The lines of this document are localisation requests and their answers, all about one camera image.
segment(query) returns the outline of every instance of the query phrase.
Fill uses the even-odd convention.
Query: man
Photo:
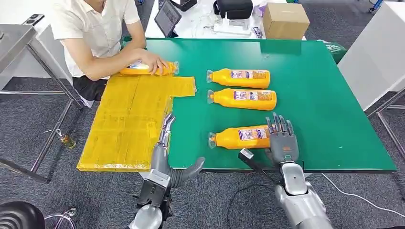
[[[101,100],[111,74],[137,60],[152,74],[168,67],[158,55],[144,50],[145,33],[134,0],[54,0],[50,18],[54,38],[64,46],[73,87],[87,106]],[[120,51],[122,20],[132,41]]]

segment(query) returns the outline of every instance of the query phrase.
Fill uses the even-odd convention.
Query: green mat
[[[275,112],[291,120],[297,134],[297,163],[307,172],[396,170],[391,158],[322,42],[285,40],[148,39],[147,48],[180,63],[180,76],[195,76],[195,97],[176,98],[170,165],[183,168],[204,156],[204,168],[247,169],[238,150],[210,149],[209,132],[262,125],[271,112],[207,104],[208,69],[269,69],[277,93]],[[264,150],[256,160],[271,167]]]

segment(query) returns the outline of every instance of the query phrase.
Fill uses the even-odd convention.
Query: cable
[[[262,172],[263,172],[263,174],[264,174],[266,177],[268,177],[274,184],[277,184],[277,183],[278,183],[278,182],[276,182],[276,181],[274,180],[274,178],[272,178],[271,176],[269,176],[264,170],[262,170]],[[261,187],[265,187],[265,188],[267,188],[267,189],[273,190],[273,189],[270,188],[269,186],[257,185],[257,184],[249,185],[249,186],[247,186],[247,187],[245,187],[245,188],[242,188],[242,189],[237,190],[237,191],[234,193],[234,195],[232,196],[231,201],[229,201],[229,206],[228,206],[228,209],[226,210],[226,222],[227,222],[227,224],[228,224],[229,229],[232,229],[232,227],[231,227],[231,222],[229,221],[229,210],[231,209],[231,206],[232,206],[232,204],[233,204],[233,202],[234,202],[234,199],[235,199],[236,195],[238,195],[239,192],[244,191],[244,190],[247,190],[247,189],[249,189],[249,188],[251,188],[251,187],[254,187],[254,186],[261,186]]]
[[[262,170],[262,172],[264,173],[264,175],[266,175],[266,177],[268,177],[271,181],[273,181],[274,184],[277,184],[277,183],[278,183],[276,180],[274,180],[274,178],[272,178],[271,176],[269,176],[264,170]]]
[[[325,174],[323,174],[323,173],[322,173],[322,175],[323,175],[340,193],[342,193],[342,194],[344,194],[344,195],[347,195],[347,196],[358,197],[358,198],[360,198],[360,199],[366,201],[367,203],[371,204],[373,207],[375,207],[375,208],[377,208],[377,209],[384,210],[384,211],[389,211],[389,212],[395,213],[395,214],[397,214],[397,215],[399,215],[399,216],[405,218],[405,216],[402,215],[401,213],[396,212],[396,211],[394,211],[394,210],[390,210],[390,209],[386,209],[386,208],[381,208],[381,207],[379,207],[379,206],[373,204],[372,202],[370,202],[370,201],[367,200],[366,198],[363,198],[363,197],[358,196],[358,195],[356,195],[356,194],[343,192],[342,190],[340,190],[340,189],[335,185],[335,183],[334,183],[333,181],[331,181],[331,180],[329,179],[329,177],[327,177],[327,176],[326,176]]]
[[[238,195],[239,192],[244,191],[244,190],[247,190],[247,189],[249,189],[249,188],[251,188],[251,187],[254,187],[254,186],[261,186],[261,187],[265,187],[265,188],[267,188],[267,189],[273,190],[272,188],[270,188],[270,187],[268,187],[268,186],[265,186],[265,185],[255,185],[255,184],[253,184],[253,185],[249,185],[249,186],[247,186],[247,187],[245,187],[245,188],[242,188],[242,189],[236,191],[236,192],[234,193],[234,195],[232,196],[231,201],[229,202],[228,209],[226,210],[226,222],[227,222],[227,224],[228,224],[229,229],[232,229],[232,227],[231,227],[231,222],[229,221],[229,210],[231,209],[232,203],[234,202],[234,199],[235,199],[236,195]]]

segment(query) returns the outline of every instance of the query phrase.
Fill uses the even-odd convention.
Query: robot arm
[[[159,141],[153,147],[150,172],[145,177],[137,198],[135,219],[130,229],[160,229],[171,216],[171,188],[177,188],[196,176],[203,168],[205,158],[200,157],[187,169],[178,170],[169,165],[169,137],[175,117],[169,113],[164,121]]]
[[[298,144],[289,120],[273,113],[274,123],[266,118],[270,131],[271,153],[267,154],[279,169],[282,180],[275,187],[275,195],[294,229],[333,229],[326,209],[314,188],[305,181],[298,159]],[[262,169],[255,163],[253,153],[242,149],[239,158],[253,169]]]

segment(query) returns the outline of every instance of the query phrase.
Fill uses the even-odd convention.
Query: tablet
[[[155,17],[155,22],[165,37],[173,37],[173,30],[181,15],[169,0],[165,0]]]

